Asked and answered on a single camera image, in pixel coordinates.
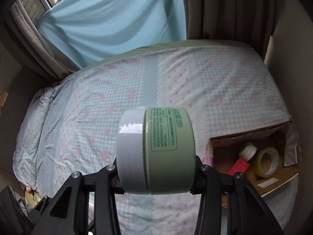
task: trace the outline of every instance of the yellow tape roll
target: yellow tape roll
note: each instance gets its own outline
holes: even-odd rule
[[[257,153],[251,167],[258,177],[269,178],[278,168],[279,154],[275,148],[267,147]]]

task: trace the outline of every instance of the curtain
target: curtain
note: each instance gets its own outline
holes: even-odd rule
[[[80,69],[41,36],[20,0],[16,0],[0,26],[0,38],[21,66],[51,82]]]
[[[138,47],[186,40],[183,0],[62,0],[37,24],[81,68]]]
[[[275,0],[184,0],[184,4],[187,39],[242,41],[265,58]]]

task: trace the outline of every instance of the green label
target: green label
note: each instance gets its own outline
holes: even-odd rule
[[[183,122],[178,109],[153,108],[151,110],[151,149],[177,149],[176,126],[182,127]]]

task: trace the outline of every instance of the beige tag on wall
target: beige tag on wall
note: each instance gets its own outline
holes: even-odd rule
[[[5,101],[7,100],[7,96],[9,94],[7,92],[3,92],[3,93],[0,93],[0,106],[3,107],[4,104],[5,104]]]

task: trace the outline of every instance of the pillow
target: pillow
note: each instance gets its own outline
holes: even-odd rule
[[[36,189],[36,160],[41,131],[49,111],[54,89],[40,89],[33,97],[18,132],[13,153],[13,171],[24,185]]]

